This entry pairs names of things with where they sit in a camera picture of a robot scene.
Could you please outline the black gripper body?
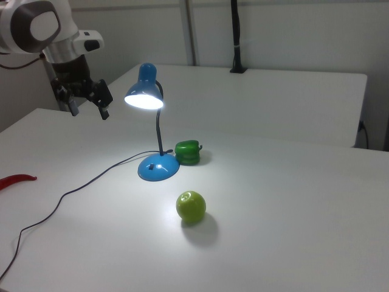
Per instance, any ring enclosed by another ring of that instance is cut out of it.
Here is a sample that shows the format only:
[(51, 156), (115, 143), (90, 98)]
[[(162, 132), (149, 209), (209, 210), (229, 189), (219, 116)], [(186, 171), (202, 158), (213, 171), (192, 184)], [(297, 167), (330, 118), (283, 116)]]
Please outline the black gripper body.
[(85, 56), (66, 63), (53, 63), (55, 90), (60, 101), (70, 105), (74, 97), (82, 97), (99, 107), (107, 107), (113, 97), (103, 79), (93, 81)]

